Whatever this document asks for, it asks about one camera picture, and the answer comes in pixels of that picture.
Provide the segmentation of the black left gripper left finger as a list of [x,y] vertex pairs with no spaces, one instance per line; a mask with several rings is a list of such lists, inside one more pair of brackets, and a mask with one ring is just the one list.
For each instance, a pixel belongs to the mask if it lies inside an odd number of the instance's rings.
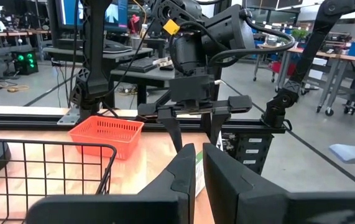
[[139,195],[144,197],[144,224],[193,224],[195,147],[186,144]]

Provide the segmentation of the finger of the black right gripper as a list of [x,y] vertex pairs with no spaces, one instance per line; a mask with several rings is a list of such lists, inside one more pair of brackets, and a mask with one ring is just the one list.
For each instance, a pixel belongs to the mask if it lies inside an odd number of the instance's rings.
[[216,145],[218,135],[224,122],[229,120],[231,113],[228,108],[214,108],[211,114],[210,142]]
[[169,133],[175,150],[179,152],[182,148],[182,135],[180,129],[180,123],[176,118],[176,114],[171,108],[164,108],[158,110],[157,121],[162,123]]

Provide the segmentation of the wooden top workbench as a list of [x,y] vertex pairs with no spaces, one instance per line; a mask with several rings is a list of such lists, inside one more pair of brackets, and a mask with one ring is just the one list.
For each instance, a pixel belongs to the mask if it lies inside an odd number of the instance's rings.
[[[293,47],[283,53],[279,75],[277,77],[277,83],[275,86],[276,91],[279,91],[279,89],[282,88],[285,79],[287,78],[288,68],[290,66],[291,54],[292,53],[301,54],[302,52],[303,49]],[[325,115],[332,116],[333,115],[332,105],[336,97],[339,95],[339,88],[344,78],[343,70],[347,67],[349,62],[355,62],[355,56],[342,55],[342,54],[328,54],[320,51],[316,53],[316,56],[335,59],[334,64],[330,67],[327,66],[322,67],[321,65],[317,65],[317,64],[312,64],[310,66],[310,68],[313,70],[324,71],[327,72],[329,75],[327,81],[323,83],[324,91],[322,93],[319,105],[316,108],[316,111],[319,112],[322,109],[324,103],[327,101],[328,103],[326,106]],[[344,112],[347,114],[354,114],[355,89],[351,89],[351,88],[347,89],[346,92],[343,93],[343,96],[345,96],[347,101],[349,102],[348,105],[344,106]]]

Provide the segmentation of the green lit computer case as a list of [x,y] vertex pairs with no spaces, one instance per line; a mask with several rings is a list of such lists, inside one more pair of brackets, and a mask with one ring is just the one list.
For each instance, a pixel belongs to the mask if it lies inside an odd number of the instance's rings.
[[12,52],[14,68],[20,75],[30,75],[39,71],[37,57],[33,50]]

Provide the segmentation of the black keyboard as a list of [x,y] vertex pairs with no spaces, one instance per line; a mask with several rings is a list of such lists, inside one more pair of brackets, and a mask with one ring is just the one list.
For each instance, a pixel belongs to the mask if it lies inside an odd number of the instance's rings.
[[146,73],[158,67],[163,60],[156,57],[146,57],[136,59],[131,62],[121,63],[117,70],[128,70],[129,72]]

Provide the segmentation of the grey desk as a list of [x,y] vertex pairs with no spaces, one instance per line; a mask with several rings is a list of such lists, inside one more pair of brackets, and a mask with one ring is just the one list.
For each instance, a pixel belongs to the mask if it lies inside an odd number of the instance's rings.
[[[78,62],[82,63],[84,61],[82,50],[66,50],[58,49],[54,47],[46,47],[44,51],[49,53],[55,60],[61,60],[66,62]],[[133,51],[124,52],[119,54],[104,54],[103,55],[103,71],[105,72],[105,77],[102,77],[102,81],[111,79],[109,83],[109,89],[117,91],[116,82],[121,81],[123,83],[129,83],[137,85],[137,104],[147,102],[147,87],[166,89],[168,87],[168,81],[175,77],[173,71],[163,71],[158,68],[150,70],[146,73],[134,72],[128,70],[124,72],[118,70],[117,67],[120,63],[126,63],[132,59],[134,55]]]

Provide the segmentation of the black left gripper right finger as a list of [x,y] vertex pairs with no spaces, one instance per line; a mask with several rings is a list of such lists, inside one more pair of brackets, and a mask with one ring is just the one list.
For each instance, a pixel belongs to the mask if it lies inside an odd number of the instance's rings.
[[287,191],[210,143],[203,145],[205,185],[216,224],[282,224]]

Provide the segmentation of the silver corner bracket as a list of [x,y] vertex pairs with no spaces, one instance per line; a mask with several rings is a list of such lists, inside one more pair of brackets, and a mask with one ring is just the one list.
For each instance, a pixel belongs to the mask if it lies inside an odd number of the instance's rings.
[[74,107],[63,115],[57,122],[59,126],[74,126],[80,121],[80,109]]

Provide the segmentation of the orange plastic basket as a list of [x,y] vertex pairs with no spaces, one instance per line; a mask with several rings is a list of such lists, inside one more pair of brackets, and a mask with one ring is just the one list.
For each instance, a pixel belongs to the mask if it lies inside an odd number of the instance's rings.
[[73,142],[88,144],[76,148],[80,153],[126,160],[135,151],[143,126],[140,121],[91,116],[68,133]]

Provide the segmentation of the blue lit computer monitor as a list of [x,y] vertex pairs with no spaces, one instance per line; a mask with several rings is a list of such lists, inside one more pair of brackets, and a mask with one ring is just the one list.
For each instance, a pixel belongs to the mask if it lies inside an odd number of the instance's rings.
[[[57,19],[61,28],[73,29],[76,0],[55,0]],[[104,29],[110,32],[127,31],[127,0],[112,0],[104,13]]]

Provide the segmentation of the black control box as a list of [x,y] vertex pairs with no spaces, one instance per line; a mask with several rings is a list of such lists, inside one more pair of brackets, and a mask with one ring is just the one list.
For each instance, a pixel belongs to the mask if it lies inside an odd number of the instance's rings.
[[261,175],[274,136],[272,134],[222,133],[223,151]]

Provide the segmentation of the small red bin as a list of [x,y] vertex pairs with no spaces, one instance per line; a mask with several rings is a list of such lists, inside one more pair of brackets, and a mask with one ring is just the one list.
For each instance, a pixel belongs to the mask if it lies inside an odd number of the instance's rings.
[[[280,61],[273,61],[269,64],[269,68],[274,73],[279,73],[281,69],[282,63]],[[296,65],[294,63],[290,63],[288,66],[287,76],[290,77],[296,69]]]

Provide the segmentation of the yellow tag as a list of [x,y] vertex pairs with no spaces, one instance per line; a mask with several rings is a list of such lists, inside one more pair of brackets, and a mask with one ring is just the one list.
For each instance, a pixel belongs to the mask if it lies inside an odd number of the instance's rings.
[[179,30],[180,26],[174,22],[172,19],[169,19],[164,25],[163,29],[168,32],[170,35],[175,35]]

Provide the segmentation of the white green acer box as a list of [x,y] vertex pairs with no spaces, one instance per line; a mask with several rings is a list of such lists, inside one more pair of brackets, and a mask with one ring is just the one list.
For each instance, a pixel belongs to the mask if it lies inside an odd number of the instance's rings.
[[[219,132],[218,134],[216,147],[221,151],[223,151],[223,139],[222,139],[221,132]],[[196,178],[195,196],[197,197],[199,193],[205,188],[203,151],[200,151],[199,153],[196,154],[195,178]]]

